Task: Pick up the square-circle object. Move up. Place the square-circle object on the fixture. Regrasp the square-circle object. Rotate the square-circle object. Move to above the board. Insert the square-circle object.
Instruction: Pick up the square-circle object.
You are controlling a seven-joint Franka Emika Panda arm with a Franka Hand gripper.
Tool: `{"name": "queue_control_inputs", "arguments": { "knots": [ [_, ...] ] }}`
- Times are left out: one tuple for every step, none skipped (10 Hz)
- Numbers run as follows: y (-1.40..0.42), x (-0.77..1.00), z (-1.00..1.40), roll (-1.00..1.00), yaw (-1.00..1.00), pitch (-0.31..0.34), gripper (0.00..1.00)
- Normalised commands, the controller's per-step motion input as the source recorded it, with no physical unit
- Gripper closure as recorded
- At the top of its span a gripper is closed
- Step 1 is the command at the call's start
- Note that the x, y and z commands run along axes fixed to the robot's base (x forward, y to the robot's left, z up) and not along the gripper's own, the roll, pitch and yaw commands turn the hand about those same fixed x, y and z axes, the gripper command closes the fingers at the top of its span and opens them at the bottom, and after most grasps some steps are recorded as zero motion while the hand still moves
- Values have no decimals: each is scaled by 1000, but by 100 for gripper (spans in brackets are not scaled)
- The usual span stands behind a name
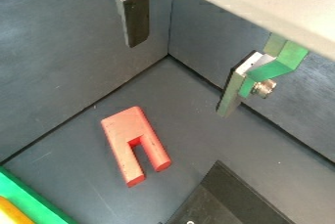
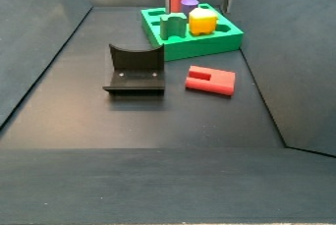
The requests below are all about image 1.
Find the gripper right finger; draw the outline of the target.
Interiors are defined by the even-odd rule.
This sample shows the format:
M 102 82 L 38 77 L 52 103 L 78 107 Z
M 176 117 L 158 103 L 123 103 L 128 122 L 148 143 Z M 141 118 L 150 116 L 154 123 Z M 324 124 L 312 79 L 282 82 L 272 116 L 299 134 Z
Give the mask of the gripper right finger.
M 274 92 L 274 78 L 295 71 L 304 60 L 308 49 L 272 33 L 263 51 L 252 51 L 232 68 L 217 113 L 227 117 L 249 95 L 266 99 Z

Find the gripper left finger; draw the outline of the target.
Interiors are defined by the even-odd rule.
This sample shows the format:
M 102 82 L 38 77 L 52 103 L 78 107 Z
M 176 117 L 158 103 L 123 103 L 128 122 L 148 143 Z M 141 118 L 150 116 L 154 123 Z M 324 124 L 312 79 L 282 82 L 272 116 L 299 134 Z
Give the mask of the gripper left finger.
M 115 0 L 126 44 L 138 46 L 149 36 L 149 0 Z

